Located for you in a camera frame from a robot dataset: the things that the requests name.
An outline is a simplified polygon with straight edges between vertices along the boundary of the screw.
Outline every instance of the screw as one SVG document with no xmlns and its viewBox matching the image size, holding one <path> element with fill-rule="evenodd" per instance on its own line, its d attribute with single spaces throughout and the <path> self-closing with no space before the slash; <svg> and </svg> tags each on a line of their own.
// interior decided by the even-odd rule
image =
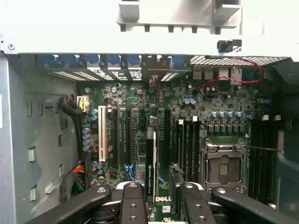
<svg viewBox="0 0 299 224">
<path fill-rule="evenodd" d="M 135 188 L 135 187 L 137 187 L 137 185 L 135 183 L 130 183 L 129 187 Z"/>
<path fill-rule="evenodd" d="M 225 194 L 225 193 L 226 193 L 226 190 L 223 189 L 223 188 L 219 188 L 219 189 L 217 189 L 217 191 L 218 191 L 220 194 Z"/>
<path fill-rule="evenodd" d="M 90 88 L 89 88 L 89 87 L 86 87 L 86 88 L 85 88 L 85 92 L 86 92 L 86 93 L 90 93 Z"/>
<path fill-rule="evenodd" d="M 190 183 L 186 183 L 185 186 L 186 186 L 187 188 L 193 188 L 192 184 L 190 184 Z"/>
<path fill-rule="evenodd" d="M 10 49 L 10 50 L 14 50 L 14 49 L 15 49 L 15 46 L 14 46 L 13 44 L 10 43 L 10 44 L 8 45 L 8 49 Z"/>
<path fill-rule="evenodd" d="M 104 189 L 104 188 L 99 188 L 98 189 L 98 193 L 103 193 L 103 192 L 105 192 L 106 190 Z"/>
</svg>

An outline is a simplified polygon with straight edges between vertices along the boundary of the black ram slot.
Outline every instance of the black ram slot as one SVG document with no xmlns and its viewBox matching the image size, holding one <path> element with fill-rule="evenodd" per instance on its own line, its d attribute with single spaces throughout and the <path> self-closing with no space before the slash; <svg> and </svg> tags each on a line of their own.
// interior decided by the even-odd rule
<svg viewBox="0 0 299 224">
<path fill-rule="evenodd" d="M 126 109 L 126 163 L 132 164 L 132 110 Z"/>
<path fill-rule="evenodd" d="M 271 121 L 262 121 L 263 125 L 263 142 L 262 147 L 269 147 L 269 134 L 272 130 L 268 131 Z M 260 150 L 262 154 L 261 158 L 261 177 L 260 177 L 260 196 L 259 200 L 263 203 L 266 202 L 266 187 L 267 187 L 267 167 L 268 167 L 268 151 Z"/>
<path fill-rule="evenodd" d="M 257 147 L 263 146 L 263 124 L 264 122 L 257 122 L 257 130 L 256 130 L 256 145 Z M 262 167 L 262 150 L 256 150 L 256 168 L 255 168 L 255 183 L 254 183 L 254 199 L 259 199 L 260 197 L 260 186 L 261 186 L 261 167 Z"/>
<path fill-rule="evenodd" d="M 114 133 L 114 158 L 115 164 L 120 167 L 120 116 L 118 110 L 113 110 L 113 129 Z"/>
<path fill-rule="evenodd" d="M 251 122 L 251 140 L 250 144 L 256 146 L 257 139 L 257 121 Z M 253 197 L 254 195 L 254 183 L 255 183 L 255 169 L 256 169 L 256 149 L 250 148 L 249 156 L 249 180 L 248 180 L 248 196 Z"/>
<path fill-rule="evenodd" d="M 164 165 L 168 166 L 173 160 L 173 156 L 170 151 L 170 140 L 171 140 L 171 111 L 164 111 Z"/>
</svg>

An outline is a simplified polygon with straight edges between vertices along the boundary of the motherboard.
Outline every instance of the motherboard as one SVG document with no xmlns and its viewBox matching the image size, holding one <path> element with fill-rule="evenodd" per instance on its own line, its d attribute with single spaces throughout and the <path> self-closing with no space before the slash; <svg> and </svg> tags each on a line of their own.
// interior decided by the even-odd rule
<svg viewBox="0 0 299 224">
<path fill-rule="evenodd" d="M 89 187 L 136 181 L 150 221 L 179 221 L 171 204 L 170 169 L 208 190 L 246 194 L 251 122 L 269 119 L 272 82 L 217 80 L 186 73 L 172 82 L 80 82 L 83 151 Z"/>
</svg>

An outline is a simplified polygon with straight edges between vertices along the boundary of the blue capacitor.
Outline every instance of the blue capacitor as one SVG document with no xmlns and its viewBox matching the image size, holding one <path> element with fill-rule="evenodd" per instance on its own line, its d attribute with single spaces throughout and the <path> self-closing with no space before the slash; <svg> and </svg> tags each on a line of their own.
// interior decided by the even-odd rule
<svg viewBox="0 0 299 224">
<path fill-rule="evenodd" d="M 97 165 L 98 165 L 98 162 L 97 162 L 97 161 L 93 161 L 93 162 L 92 162 L 92 166 L 93 166 L 93 167 L 97 167 Z"/>
<path fill-rule="evenodd" d="M 98 165 L 97 165 L 97 168 L 98 168 L 98 169 L 102 169 L 102 168 L 103 168 L 102 163 L 99 162 Z"/>
<path fill-rule="evenodd" d="M 254 115 L 253 115 L 253 114 L 251 114 L 251 115 L 247 115 L 246 117 L 247 117 L 247 119 L 250 119 L 250 120 L 253 120 L 253 119 L 254 119 Z"/>
<path fill-rule="evenodd" d="M 190 103 L 191 103 L 192 105 L 196 104 L 196 99 L 191 99 L 191 100 L 190 100 Z"/>
<path fill-rule="evenodd" d="M 217 112 L 212 112 L 211 116 L 212 116 L 212 118 L 216 118 L 216 117 L 218 117 L 218 113 Z"/>
<path fill-rule="evenodd" d="M 221 118 L 224 118 L 224 117 L 226 117 L 226 113 L 225 113 L 225 112 L 220 112 L 220 113 L 219 113 L 219 116 L 220 116 Z"/>
<path fill-rule="evenodd" d="M 89 150 L 89 146 L 83 146 L 83 151 L 87 152 Z"/>
<path fill-rule="evenodd" d="M 238 118 L 242 118 L 243 117 L 243 113 L 242 112 L 237 112 L 237 113 L 235 113 L 235 115 Z"/>
<path fill-rule="evenodd" d="M 91 111 L 91 113 L 92 113 L 92 115 L 97 115 L 97 114 L 98 114 L 98 110 L 97 110 L 97 109 L 93 109 L 93 110 Z"/>
<path fill-rule="evenodd" d="M 184 103 L 188 105 L 190 103 L 190 99 L 184 99 Z"/>
<path fill-rule="evenodd" d="M 93 115 L 92 116 L 92 121 L 96 121 L 98 119 L 98 116 L 97 115 Z"/>
<path fill-rule="evenodd" d="M 234 113 L 234 112 L 228 112 L 228 116 L 229 116 L 230 118 L 234 118 L 234 117 L 235 117 L 235 113 Z"/>
</svg>

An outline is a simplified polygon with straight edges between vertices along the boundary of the green circuit board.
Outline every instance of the green circuit board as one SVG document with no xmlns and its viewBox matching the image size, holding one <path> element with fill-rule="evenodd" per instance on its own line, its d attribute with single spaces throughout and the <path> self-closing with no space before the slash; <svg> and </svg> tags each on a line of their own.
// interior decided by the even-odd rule
<svg viewBox="0 0 299 224">
<path fill-rule="evenodd" d="M 171 205 L 168 186 L 168 170 L 171 162 L 179 161 L 183 171 L 184 165 L 190 166 L 193 163 L 197 174 L 190 174 L 189 177 L 186 175 L 186 180 L 201 183 L 200 163 L 206 140 L 210 139 L 213 144 L 236 144 L 239 139 L 243 139 L 245 144 L 249 145 L 249 117 L 266 109 L 267 105 L 258 103 L 260 95 L 270 95 L 267 89 L 261 90 L 258 95 L 256 89 L 259 87 L 256 85 L 232 85 L 229 81 L 216 82 L 194 94 L 194 90 L 202 85 L 202 81 L 192 80 L 192 77 L 188 76 L 173 83 L 160 83 L 154 92 L 150 92 L 149 84 L 146 82 L 121 81 L 119 86 L 118 83 L 115 84 L 116 82 L 106 81 L 83 82 L 79 85 L 81 95 L 88 96 L 90 103 L 89 112 L 83 117 L 83 128 L 91 130 L 89 149 L 85 152 L 91 157 L 88 174 L 90 186 L 101 184 L 116 188 L 118 183 L 132 180 L 125 168 L 130 164 L 134 164 L 135 181 L 145 184 L 147 129 L 140 125 L 142 110 L 143 117 L 146 118 L 145 126 L 156 126 L 157 132 L 157 177 L 160 178 L 156 181 L 155 203 L 147 202 L 147 209 L 148 214 L 155 214 L 155 220 L 160 222 L 179 221 Z M 157 118 L 153 120 L 150 118 L 152 105 L 157 107 Z M 94 166 L 99 162 L 98 123 L 92 121 L 90 113 L 99 106 L 107 107 L 108 148 L 107 159 L 102 163 L 100 170 Z M 127 121 L 128 112 L 130 112 L 130 130 Z M 225 118 L 220 117 L 220 112 L 225 113 Z M 233 113 L 232 118 L 228 117 L 229 112 Z M 242 117 L 236 117 L 237 112 L 241 112 Z M 178 148 L 179 120 L 194 128 L 192 131 L 196 135 L 197 148 L 196 158 L 193 158 L 192 162 L 190 162 L 192 158 L 185 158 L 185 153 L 181 151 L 172 155 Z M 128 136 L 131 141 L 130 149 L 127 148 Z"/>
</svg>

